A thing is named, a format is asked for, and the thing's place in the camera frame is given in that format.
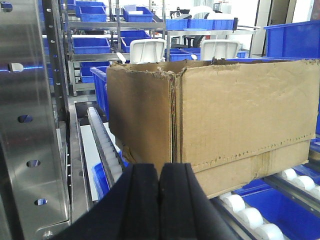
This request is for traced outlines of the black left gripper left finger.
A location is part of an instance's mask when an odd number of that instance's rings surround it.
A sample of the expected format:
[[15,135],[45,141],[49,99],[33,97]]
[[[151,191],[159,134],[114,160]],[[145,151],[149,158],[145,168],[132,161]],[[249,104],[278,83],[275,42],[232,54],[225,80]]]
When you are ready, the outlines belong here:
[[55,240],[157,240],[159,182],[153,164],[129,165],[89,212]]

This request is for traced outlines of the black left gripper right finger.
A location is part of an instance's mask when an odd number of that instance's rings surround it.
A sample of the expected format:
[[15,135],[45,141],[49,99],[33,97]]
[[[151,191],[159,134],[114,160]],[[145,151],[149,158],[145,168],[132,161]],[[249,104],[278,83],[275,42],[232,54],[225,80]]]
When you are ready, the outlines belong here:
[[159,178],[160,239],[236,240],[189,163],[166,163]]

